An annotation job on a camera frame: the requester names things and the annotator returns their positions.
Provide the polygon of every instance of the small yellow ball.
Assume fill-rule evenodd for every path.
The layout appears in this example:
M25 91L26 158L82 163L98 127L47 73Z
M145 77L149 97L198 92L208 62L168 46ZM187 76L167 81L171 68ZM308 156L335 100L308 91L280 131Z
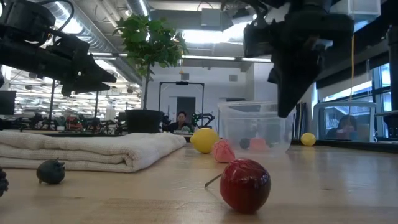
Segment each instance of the small yellow ball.
M193 133L190 140L197 151L207 154L211 153L214 143L219 139L220 138L213 129L201 128Z
M315 138L315 135L312 133L305 133L301 136L300 138L301 143L303 143L304 146L313 146L317 139Z

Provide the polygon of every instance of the person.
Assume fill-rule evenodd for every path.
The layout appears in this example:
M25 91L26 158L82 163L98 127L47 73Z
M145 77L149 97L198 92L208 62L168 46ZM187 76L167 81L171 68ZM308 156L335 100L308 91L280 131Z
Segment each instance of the person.
M326 138L331 140L358 140L355 117L351 115L343 116L337 128L332 128L328 131Z
M188 127L192 131L191 124L186 123L185 119L187 118L187 114L184 111L178 112L177 122L169 124L167 127L164 127L164 131L170 131L173 133L176 130L181 130L183 127Z

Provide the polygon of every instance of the white towel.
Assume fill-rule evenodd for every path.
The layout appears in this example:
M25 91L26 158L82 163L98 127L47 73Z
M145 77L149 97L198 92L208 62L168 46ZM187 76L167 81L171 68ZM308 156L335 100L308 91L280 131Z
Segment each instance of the white towel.
M36 169L47 159L59 158L66 170L135 172L185 143L184 137L168 133L56 138L0 131L0 166Z

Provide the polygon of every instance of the plastic bin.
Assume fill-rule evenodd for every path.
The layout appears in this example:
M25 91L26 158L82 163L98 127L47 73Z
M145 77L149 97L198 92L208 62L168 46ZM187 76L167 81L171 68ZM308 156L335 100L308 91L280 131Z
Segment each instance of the plastic bin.
M223 137L239 153L283 154L292 141L293 113L277 114L277 103L237 101L220 103Z

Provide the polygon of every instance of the plant pot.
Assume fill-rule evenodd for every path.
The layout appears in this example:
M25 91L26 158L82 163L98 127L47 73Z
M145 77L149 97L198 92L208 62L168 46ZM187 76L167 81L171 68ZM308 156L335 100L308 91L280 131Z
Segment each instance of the plant pot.
M154 110L126 110L127 131L129 133L159 133L163 114Z

